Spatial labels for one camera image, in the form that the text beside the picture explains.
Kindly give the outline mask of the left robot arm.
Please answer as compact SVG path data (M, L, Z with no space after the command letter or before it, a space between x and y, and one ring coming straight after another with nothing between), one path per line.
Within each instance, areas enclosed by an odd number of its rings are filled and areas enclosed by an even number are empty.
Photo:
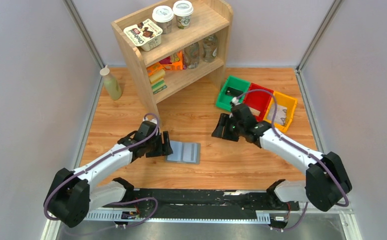
M43 203L44 215L73 228L90 211L107 205L131 205L134 186L117 177L106 185L100 183L116 170L147 157L173 153L170 134L161 131L156 119L144 119L138 130L130 132L103 155L74 170L60 169L54 176Z

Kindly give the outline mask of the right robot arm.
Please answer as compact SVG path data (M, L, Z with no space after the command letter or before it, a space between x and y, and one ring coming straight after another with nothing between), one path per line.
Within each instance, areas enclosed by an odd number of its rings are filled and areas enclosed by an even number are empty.
M270 151L305 175L305 180L280 179L269 186L272 205L287 202L308 202L322 212L333 206L349 205L347 194L353 189L340 156L307 148L290 139L267 121L257 121L250 108L241 103L222 113L212 137L238 142L243 137L248 143Z

